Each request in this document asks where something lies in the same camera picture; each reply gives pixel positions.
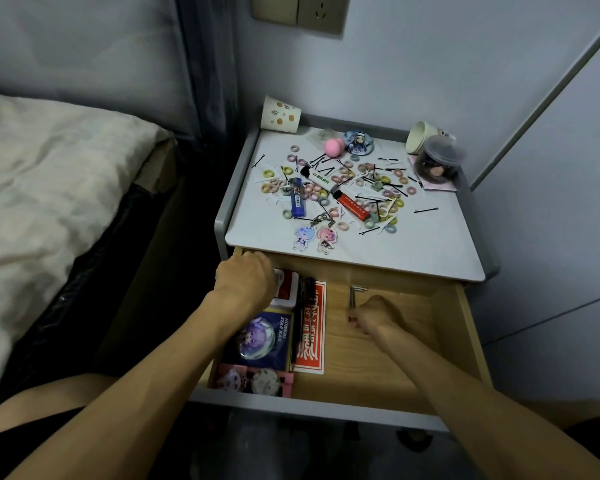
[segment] left arm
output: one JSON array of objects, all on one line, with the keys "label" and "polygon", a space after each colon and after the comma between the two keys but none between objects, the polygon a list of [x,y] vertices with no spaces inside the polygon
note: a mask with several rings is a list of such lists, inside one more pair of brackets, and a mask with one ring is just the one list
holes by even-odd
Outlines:
[{"label": "left arm", "polygon": [[145,478],[214,352],[271,302],[274,290],[271,263],[263,254],[221,263],[215,289],[184,325],[8,479]]}]

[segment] red card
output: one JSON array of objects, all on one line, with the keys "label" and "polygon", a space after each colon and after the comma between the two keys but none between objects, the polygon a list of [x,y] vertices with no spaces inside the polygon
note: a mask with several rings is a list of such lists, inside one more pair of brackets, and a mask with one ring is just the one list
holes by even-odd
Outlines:
[{"label": "red card", "polygon": [[316,305],[304,308],[302,343],[298,347],[294,372],[324,374],[325,315],[327,283],[315,282]]}]

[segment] wall switch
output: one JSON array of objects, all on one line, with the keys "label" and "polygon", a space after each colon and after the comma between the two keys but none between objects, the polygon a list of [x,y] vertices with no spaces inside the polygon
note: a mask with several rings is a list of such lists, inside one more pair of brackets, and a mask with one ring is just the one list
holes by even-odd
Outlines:
[{"label": "wall switch", "polygon": [[305,29],[341,34],[348,0],[300,0],[297,24]]},{"label": "wall switch", "polygon": [[251,16],[264,22],[295,25],[298,0],[251,0]]}]

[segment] clear plastic container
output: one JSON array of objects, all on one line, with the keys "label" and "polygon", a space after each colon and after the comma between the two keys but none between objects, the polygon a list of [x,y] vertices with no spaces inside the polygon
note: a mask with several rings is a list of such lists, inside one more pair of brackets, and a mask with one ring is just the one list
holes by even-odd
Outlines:
[{"label": "clear plastic container", "polygon": [[443,184],[455,177],[465,158],[466,152],[458,148],[451,138],[432,136],[417,156],[415,171],[428,182]]}]

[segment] right arm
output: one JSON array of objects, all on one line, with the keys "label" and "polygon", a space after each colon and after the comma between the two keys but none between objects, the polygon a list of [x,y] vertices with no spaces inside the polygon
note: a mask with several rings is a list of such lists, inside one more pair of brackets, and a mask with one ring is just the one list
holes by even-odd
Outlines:
[{"label": "right arm", "polygon": [[433,352],[374,296],[349,310],[431,403],[480,469],[494,479],[600,479],[600,461],[545,419]]}]

